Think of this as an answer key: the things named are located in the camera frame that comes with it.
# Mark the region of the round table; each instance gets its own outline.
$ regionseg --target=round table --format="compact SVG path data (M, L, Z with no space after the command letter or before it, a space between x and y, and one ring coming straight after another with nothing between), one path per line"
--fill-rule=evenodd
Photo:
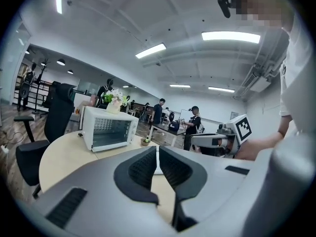
M54 184L88 162L142 148L140 139L141 137L135 135L128 146L94 153L88 150L83 138L78 136L78 131L63 135L49 145L40 160L39 183L41 190L45 193ZM149 146L158 145L150 142ZM158 212L166 222L171 222L175 193L164 175L153 176L151 191L158 195Z

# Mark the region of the potted plant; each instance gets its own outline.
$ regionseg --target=potted plant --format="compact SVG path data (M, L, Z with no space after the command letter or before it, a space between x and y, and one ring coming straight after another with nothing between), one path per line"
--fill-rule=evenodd
M101 101L103 104L109 103L107 112L118 114L121 105L127 106L129 100L127 100L126 96L123 96L122 92L119 92L119 89L112 89L101 95Z

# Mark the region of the flower pot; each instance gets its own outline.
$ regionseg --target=flower pot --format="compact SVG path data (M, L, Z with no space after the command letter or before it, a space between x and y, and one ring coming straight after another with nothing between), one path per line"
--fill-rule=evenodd
M112 101L107 106L107 112L112 113L112 114L118 114L120 111L120 106L121 106L121 101L117 101L117 100Z

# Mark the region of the power strip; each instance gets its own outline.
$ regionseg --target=power strip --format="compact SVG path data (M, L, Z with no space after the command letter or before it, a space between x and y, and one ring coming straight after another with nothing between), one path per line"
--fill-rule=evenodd
M4 152L5 154L8 154L8 153L9 153L9 149L8 149L8 148L5 148L4 145L1 145L1 150L2 150L2 152Z

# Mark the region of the toaster oven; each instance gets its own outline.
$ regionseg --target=toaster oven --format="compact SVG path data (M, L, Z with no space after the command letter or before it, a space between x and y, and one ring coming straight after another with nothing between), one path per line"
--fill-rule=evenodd
M138 118L127 113L112 114L104 109L86 107L82 121L82 135L93 152L128 145L134 138Z

